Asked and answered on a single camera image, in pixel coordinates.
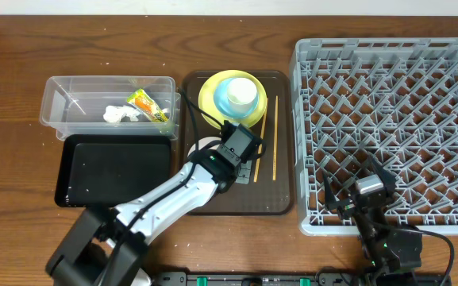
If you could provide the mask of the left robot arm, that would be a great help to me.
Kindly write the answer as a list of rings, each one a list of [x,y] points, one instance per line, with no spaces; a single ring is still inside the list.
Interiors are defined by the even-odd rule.
[[[49,258],[58,285],[131,285],[151,243],[188,212],[229,190],[241,164],[265,153],[249,128],[224,122],[221,138],[196,147],[185,165],[149,193],[115,208],[84,210]]]

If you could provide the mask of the white tissue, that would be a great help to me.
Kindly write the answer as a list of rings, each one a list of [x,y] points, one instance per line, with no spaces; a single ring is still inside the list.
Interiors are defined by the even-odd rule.
[[[140,111],[131,106],[107,106],[103,119],[108,123],[119,123],[123,118],[137,122]]]

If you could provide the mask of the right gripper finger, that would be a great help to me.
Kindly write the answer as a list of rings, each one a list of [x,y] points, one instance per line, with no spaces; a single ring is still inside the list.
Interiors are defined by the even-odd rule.
[[[367,162],[373,172],[380,178],[386,189],[396,188],[397,180],[394,173],[386,170],[374,157],[369,157]]]
[[[334,211],[339,207],[339,202],[337,201],[335,195],[333,194],[329,182],[328,176],[323,172],[322,173],[323,184],[324,184],[324,193],[325,193],[325,209],[328,211]]]

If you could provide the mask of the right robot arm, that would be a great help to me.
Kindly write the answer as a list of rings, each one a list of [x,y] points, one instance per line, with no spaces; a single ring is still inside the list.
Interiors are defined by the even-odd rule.
[[[388,285],[407,281],[415,268],[421,266],[422,234],[411,226],[394,227],[384,215],[391,204],[396,178],[374,158],[367,159],[373,173],[357,180],[346,199],[337,199],[326,172],[322,173],[325,189],[324,208],[336,211],[341,219],[351,219],[359,231],[365,257],[371,267],[360,275],[354,285]]]

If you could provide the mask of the green orange snack wrapper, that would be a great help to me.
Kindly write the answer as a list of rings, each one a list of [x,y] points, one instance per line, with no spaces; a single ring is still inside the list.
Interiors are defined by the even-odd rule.
[[[134,91],[126,102],[140,110],[150,122],[165,123],[169,120],[156,101],[144,89]]]

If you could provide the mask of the white bowl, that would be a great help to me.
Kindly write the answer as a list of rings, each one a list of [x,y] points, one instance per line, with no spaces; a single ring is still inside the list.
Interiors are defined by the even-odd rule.
[[[209,155],[209,149],[216,150],[222,143],[220,137],[204,137],[196,141],[187,154],[188,160],[201,160]]]

